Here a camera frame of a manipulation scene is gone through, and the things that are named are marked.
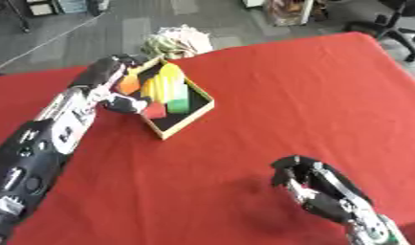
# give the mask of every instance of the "floor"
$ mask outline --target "floor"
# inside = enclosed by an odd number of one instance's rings
[[[93,18],[85,13],[31,19],[32,31],[21,33],[14,16],[0,12],[0,71],[18,73],[85,65],[118,53],[138,54],[143,39],[160,27],[187,24],[211,34],[215,49],[340,32],[348,20],[371,20],[391,12],[376,0],[331,4],[330,19],[306,26],[273,27],[262,9],[244,8],[241,0],[120,0]],[[403,26],[415,28],[415,17]],[[384,48],[415,76],[415,62],[394,41]]]

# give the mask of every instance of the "orange block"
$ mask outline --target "orange block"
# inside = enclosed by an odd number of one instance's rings
[[[128,96],[133,94],[135,91],[138,91],[141,88],[141,84],[138,79],[137,68],[128,69],[128,75],[117,84],[117,90]]]

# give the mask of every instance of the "desk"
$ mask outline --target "desk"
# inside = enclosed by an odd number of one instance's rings
[[[359,33],[177,60],[216,100],[160,141],[100,109],[73,161],[11,245],[344,245],[342,228],[271,189],[302,154],[364,189],[415,244],[415,80]],[[0,142],[82,68],[0,78]]]

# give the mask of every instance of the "office chair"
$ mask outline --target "office chair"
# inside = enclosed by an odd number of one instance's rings
[[[383,37],[390,37],[403,46],[405,46],[410,55],[405,59],[406,62],[413,62],[415,60],[415,47],[413,42],[415,43],[415,36],[412,40],[409,40],[405,34],[411,33],[415,34],[415,30],[410,30],[407,28],[399,28],[397,27],[397,23],[400,18],[403,16],[405,8],[413,4],[415,0],[404,0],[400,6],[395,9],[392,16],[388,18],[384,14],[379,14],[374,22],[370,21],[352,21],[346,24],[344,27],[345,32],[354,31],[354,28],[363,29],[372,31],[374,34],[373,36],[377,39],[381,39]]]
[[[21,29],[23,32],[28,33],[30,31],[29,22],[20,12],[20,10],[13,4],[12,0],[0,0],[0,11],[3,11],[6,7],[9,7],[12,12],[17,16],[21,23]]]

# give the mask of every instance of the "robotic hand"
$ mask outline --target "robotic hand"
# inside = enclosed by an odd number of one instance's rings
[[[312,214],[342,224],[351,245],[409,245],[395,223],[333,167],[315,159],[290,156],[273,163],[273,186],[284,186]]]
[[[53,187],[94,122],[97,104],[139,114],[150,103],[113,92],[127,69],[136,65],[130,56],[97,61],[0,145],[0,244]]]

